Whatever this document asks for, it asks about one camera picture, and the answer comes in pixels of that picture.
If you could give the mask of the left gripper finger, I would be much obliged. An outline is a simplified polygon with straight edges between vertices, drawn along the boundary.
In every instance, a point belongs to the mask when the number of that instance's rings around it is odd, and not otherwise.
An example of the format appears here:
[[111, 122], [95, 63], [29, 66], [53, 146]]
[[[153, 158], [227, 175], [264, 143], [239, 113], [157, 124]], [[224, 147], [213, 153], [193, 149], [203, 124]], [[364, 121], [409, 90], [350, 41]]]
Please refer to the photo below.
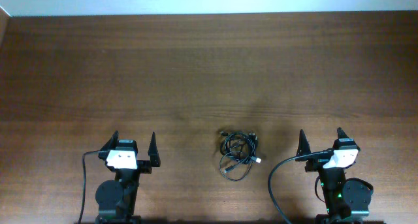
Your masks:
[[156, 144], [156, 135], [152, 133], [152, 137], [150, 140], [150, 145], [148, 148], [148, 156], [150, 157], [150, 163], [152, 167], [160, 167], [161, 166], [161, 159], [159, 156], [159, 152], [157, 149]]
[[117, 143], [119, 138], [119, 132], [115, 131], [113, 135], [110, 137], [110, 139], [105, 143], [105, 145], [100, 149], [102, 152], [113, 150]]

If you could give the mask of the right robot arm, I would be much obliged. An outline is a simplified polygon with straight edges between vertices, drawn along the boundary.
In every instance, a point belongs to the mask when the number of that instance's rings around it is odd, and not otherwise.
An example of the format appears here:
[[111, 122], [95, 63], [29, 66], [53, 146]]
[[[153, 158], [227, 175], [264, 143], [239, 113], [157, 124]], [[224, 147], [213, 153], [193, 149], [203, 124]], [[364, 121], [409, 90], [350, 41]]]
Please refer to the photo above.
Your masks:
[[297, 161], [306, 162], [306, 172], [318, 173], [315, 186], [321, 187], [327, 209], [326, 214], [315, 217], [315, 223], [362, 223], [370, 215], [373, 186], [358, 178], [346, 178], [346, 169], [355, 164], [360, 150], [339, 127], [331, 148], [312, 152], [304, 131], [300, 131]]

